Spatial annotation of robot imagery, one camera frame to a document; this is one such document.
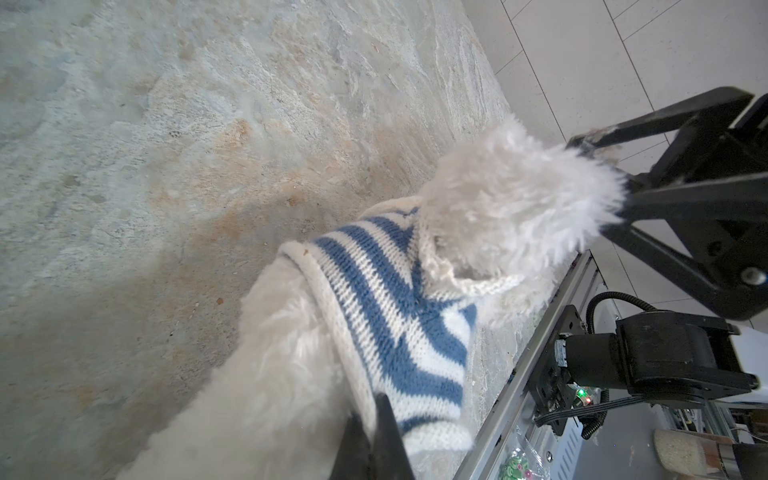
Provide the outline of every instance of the bolt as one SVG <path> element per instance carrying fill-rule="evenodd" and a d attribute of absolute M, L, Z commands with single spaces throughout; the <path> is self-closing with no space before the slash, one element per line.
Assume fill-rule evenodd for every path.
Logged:
<path fill-rule="evenodd" d="M 741 270 L 741 281 L 747 285 L 763 285 L 766 280 L 768 280 L 766 273 L 756 266 L 748 266 Z"/>

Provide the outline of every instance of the blue and white striped sweater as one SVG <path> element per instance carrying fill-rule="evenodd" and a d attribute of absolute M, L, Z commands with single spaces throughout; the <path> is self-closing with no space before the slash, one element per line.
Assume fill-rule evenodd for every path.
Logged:
<path fill-rule="evenodd" d="M 354 348 L 371 393 L 388 395 L 409 453 L 466 449 L 468 432 L 455 422 L 477 310 L 455 294 L 425 293 L 417 219 L 418 209 L 368 217 L 304 244 L 300 258 L 285 253 L 305 274 L 308 253 L 319 266 L 351 334 L 351 346 L 334 336 L 336 346 Z"/>

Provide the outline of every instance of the striped sweater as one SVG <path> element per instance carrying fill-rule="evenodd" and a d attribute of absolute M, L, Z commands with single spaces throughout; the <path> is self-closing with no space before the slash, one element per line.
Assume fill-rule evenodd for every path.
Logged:
<path fill-rule="evenodd" d="M 410 455 L 472 446 L 457 421 L 477 314 L 460 294 L 427 293 L 418 217 L 380 214 L 281 247 L 310 282 L 369 436 L 383 392 Z"/>

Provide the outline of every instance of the marbled surface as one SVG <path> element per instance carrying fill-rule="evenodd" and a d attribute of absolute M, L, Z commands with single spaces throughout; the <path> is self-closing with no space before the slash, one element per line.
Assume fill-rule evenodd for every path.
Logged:
<path fill-rule="evenodd" d="M 0 112 L 0 478 L 66 480 L 190 400 L 282 241 L 508 105 L 459 0 L 4 0 Z M 475 351 L 476 428 L 515 331 Z"/>

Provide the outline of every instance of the white plush toy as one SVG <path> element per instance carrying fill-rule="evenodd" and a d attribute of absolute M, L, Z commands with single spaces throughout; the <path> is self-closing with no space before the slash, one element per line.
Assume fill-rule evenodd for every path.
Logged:
<path fill-rule="evenodd" d="M 471 448 L 467 351 L 499 317 L 484 305 L 539 310 L 553 267 L 617 220 L 622 183 L 510 118 L 442 158 L 418 197 L 285 243 L 243 298 L 233 355 L 118 478 L 325 479 L 351 411 L 375 431 L 377 392 L 409 455 Z"/>

